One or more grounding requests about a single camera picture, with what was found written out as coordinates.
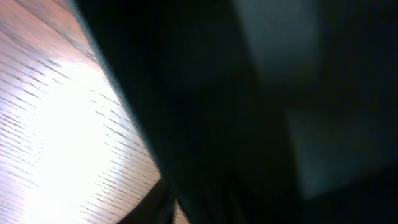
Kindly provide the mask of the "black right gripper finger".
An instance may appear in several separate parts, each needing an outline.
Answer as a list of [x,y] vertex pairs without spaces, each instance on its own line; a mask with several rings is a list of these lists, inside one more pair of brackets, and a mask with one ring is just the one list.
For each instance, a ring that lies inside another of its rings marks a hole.
[[175,195],[161,178],[118,224],[173,224]]

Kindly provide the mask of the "dark green gift box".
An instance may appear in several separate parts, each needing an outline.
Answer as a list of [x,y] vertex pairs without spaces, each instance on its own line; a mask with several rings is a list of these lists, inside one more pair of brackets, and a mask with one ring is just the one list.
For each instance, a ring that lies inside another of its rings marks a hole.
[[191,223],[397,222],[397,2],[71,1]]

